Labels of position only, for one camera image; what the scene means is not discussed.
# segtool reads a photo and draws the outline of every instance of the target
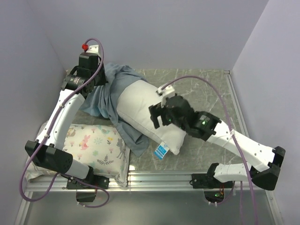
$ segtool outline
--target care label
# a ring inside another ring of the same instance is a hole
[[[156,155],[159,159],[163,159],[163,157],[167,154],[169,147],[166,143],[161,142],[161,144],[156,148],[154,155]]]

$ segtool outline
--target pillowcase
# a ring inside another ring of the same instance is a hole
[[[148,108],[162,100],[162,97],[156,91],[155,86],[145,81],[139,80],[132,83],[120,95],[117,103],[117,113],[125,122],[142,134],[159,144],[164,142],[172,153],[178,155],[186,132],[174,124],[163,126],[160,117],[158,118],[160,127],[158,129],[154,128]]]
[[[95,174],[114,178],[119,186],[126,187],[130,149],[114,127],[72,124],[63,151],[72,154],[82,164],[93,167]],[[30,180],[55,173],[31,163],[25,176]]]

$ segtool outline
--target white wall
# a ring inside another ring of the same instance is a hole
[[[0,223],[15,221],[27,140],[49,118],[64,74],[25,0],[0,1]]]
[[[82,43],[135,68],[232,69],[268,0],[28,0],[64,68]]]
[[[300,223],[299,27],[299,0],[270,0],[233,68],[251,137],[286,149],[275,190],[286,225]]]

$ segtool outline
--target metal frame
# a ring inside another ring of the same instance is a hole
[[[249,137],[244,118],[240,109],[240,105],[233,87],[233,83],[230,77],[230,71],[224,72],[227,80],[227,84],[230,90],[232,101],[234,104],[235,111],[237,113],[238,121],[241,128],[241,133]],[[206,173],[206,171],[153,171],[153,172],[137,172],[130,171],[128,174],[128,186],[120,187],[114,181],[110,179],[110,184],[108,191],[203,191],[203,189],[193,189],[189,184],[191,180],[191,174],[193,173]],[[30,181],[26,187],[25,194],[28,197],[32,197],[33,192],[44,192],[49,187],[52,176],[41,176]],[[66,189],[67,180],[63,177],[58,176],[51,188],[51,192],[76,192],[76,191],[94,191],[90,190],[67,190]],[[235,184],[235,189],[240,188],[240,184]],[[249,190],[249,184],[247,182],[243,183],[243,189]],[[271,213],[274,218],[276,225],[282,225],[283,220],[277,205],[277,201],[274,197],[273,191],[266,191],[268,202],[270,205]],[[19,212],[15,221],[15,225],[22,225],[25,221],[30,202],[22,200]]]

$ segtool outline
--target pink bunny print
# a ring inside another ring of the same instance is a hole
[[[88,145],[86,143],[88,142],[89,138],[90,138],[90,135],[89,136],[87,136],[87,135],[84,136],[84,139],[79,144],[79,146],[81,146],[81,150],[86,150],[88,148]]]

